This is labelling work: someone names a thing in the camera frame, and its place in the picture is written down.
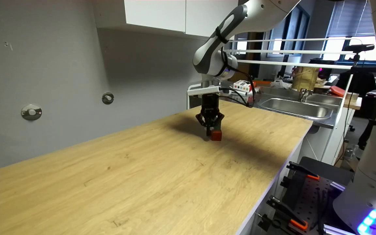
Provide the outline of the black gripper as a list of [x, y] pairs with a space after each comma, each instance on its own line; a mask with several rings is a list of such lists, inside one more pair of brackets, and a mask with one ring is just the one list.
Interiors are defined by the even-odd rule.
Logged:
[[201, 88], [198, 96], [201, 97], [201, 110], [195, 115], [198, 123], [205, 127], [206, 137], [210, 137], [210, 128], [220, 131], [220, 122], [224, 118], [219, 113], [219, 92], [218, 86]]

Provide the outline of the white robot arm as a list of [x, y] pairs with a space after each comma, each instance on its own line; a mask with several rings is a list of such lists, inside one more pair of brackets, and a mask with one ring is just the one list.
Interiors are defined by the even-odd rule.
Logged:
[[237, 59], [224, 50], [237, 36], [265, 33], [284, 20], [301, 0], [245, 0], [235, 7], [214, 29], [193, 55], [193, 68], [201, 76], [201, 86], [194, 92], [202, 99], [195, 115], [207, 140], [222, 140], [219, 111], [220, 83], [237, 72]]

